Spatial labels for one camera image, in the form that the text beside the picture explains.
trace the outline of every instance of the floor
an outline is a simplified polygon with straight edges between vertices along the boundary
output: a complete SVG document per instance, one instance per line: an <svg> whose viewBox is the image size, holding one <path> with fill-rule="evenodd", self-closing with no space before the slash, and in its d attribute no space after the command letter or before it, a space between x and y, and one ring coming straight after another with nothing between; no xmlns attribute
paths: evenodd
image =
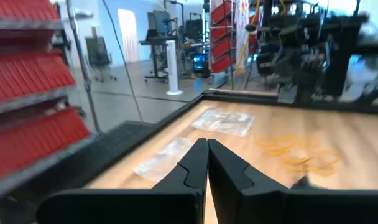
<svg viewBox="0 0 378 224"><path fill-rule="evenodd" d="M211 85L208 84L207 79L203 78L180 80L180 89L183 94L170 96L166 94L168 84L162 80L148 79L148 82L144 81L144 75L150 75L152 70L151 61L131 63L127 68L143 121L148 123L157 123L199 96L201 92L209 88L216 88L225 80L224 75L218 75ZM70 103L81 106L85 110L87 113L85 123L90 131L95 131L81 71L74 69L72 73L77 82L77 88L69 94ZM101 83L92 78L91 94L102 131L113 129L125 120L141 120L132 97L125 68L114 67L111 69L111 74L117 77L116 82L105 79L105 82Z"/></svg>
<svg viewBox="0 0 378 224"><path fill-rule="evenodd" d="M219 109L240 113L218 131L193 127L205 111ZM231 133L244 128L244 115L254 116L243 136ZM210 117L208 126L214 128ZM170 142L184 139L167 149ZM270 178L291 187L304 175L313 185L329 189L378 189L378 116L300 108L202 101L176 122L143 143L92 183L90 189L149 189L161 174L167 175L184 155L188 142L216 139ZM206 193L205 223L218 223L210 188Z"/></svg>

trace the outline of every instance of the gray floor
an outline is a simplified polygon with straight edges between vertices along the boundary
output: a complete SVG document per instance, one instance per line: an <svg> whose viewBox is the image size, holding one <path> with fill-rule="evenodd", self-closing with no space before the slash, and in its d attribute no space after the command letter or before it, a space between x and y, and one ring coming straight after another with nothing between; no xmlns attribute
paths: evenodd
<svg viewBox="0 0 378 224"><path fill-rule="evenodd" d="M144 81L144 76L150 75L152 70L151 61L132 63L127 68L141 115L143 120L148 123L157 123L199 96L201 92L215 88L224 81L224 76L217 76L211 85L202 78L180 80L180 89L183 94L170 96L166 94L168 84L165 82L152 79L149 79L148 82ZM103 131L110 130L125 120L140 120L125 68L114 67L111 69L111 73L117 77L116 82L106 78L104 83L100 83L92 78L91 85L96 115ZM85 122L88 129L94 131L88 97L80 70L75 69L73 76L77 82L77 88L69 95L70 103L81 106L87 112Z"/></svg>

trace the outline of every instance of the plastic bag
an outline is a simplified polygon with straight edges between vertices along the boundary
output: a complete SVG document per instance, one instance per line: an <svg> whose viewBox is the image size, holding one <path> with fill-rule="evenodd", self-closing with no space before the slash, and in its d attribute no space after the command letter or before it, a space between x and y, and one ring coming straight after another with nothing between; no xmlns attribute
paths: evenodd
<svg viewBox="0 0 378 224"><path fill-rule="evenodd" d="M209 109L192 124L192 127L243 137L254 119L255 116L250 114Z"/></svg>
<svg viewBox="0 0 378 224"><path fill-rule="evenodd" d="M143 178L159 182L171 172L192 146L191 141L176 138L153 158L136 167L134 172Z"/></svg>

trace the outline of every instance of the metal shelf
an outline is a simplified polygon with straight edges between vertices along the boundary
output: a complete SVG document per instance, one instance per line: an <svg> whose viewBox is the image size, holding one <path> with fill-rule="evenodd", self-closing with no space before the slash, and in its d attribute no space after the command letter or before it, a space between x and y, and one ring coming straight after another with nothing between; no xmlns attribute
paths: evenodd
<svg viewBox="0 0 378 224"><path fill-rule="evenodd" d="M75 86L62 87L56 90L47 91L45 93L25 95L9 101L0 102L0 113L67 96L74 88Z"/></svg>
<svg viewBox="0 0 378 224"><path fill-rule="evenodd" d="M63 29L62 21L13 21L0 19L0 29Z"/></svg>
<svg viewBox="0 0 378 224"><path fill-rule="evenodd" d="M68 146L66 149L58 151L44 159L41 159L34 164L15 172L14 174L8 175L5 178L0 179L0 197L8 194L8 192L18 188L22 184L29 181L31 178L35 177L51 168L55 164L58 164L63 159L77 153L79 150L83 149L87 145L98 139L98 135L93 134L80 142L74 143Z"/></svg>

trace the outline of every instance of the wooden table surface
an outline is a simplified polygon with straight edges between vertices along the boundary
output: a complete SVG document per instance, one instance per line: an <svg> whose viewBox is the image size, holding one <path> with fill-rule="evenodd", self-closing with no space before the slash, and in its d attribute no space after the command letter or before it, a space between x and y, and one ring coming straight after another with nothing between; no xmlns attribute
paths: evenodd
<svg viewBox="0 0 378 224"><path fill-rule="evenodd" d="M192 122L210 108L256 116L244 137L203 131ZM288 135L309 136L339 156L335 173L310 172L310 181L330 189L378 189L378 116L334 111L303 110L276 106L202 101L169 127L145 142L133 153L106 170L87 187L91 189L149 189L156 183L133 173L140 163L152 158L177 137L195 142L217 139L256 169L291 187L304 173L282 168L282 158L266 156L257 139ZM206 196L205 223L217 223L210 188Z"/></svg>

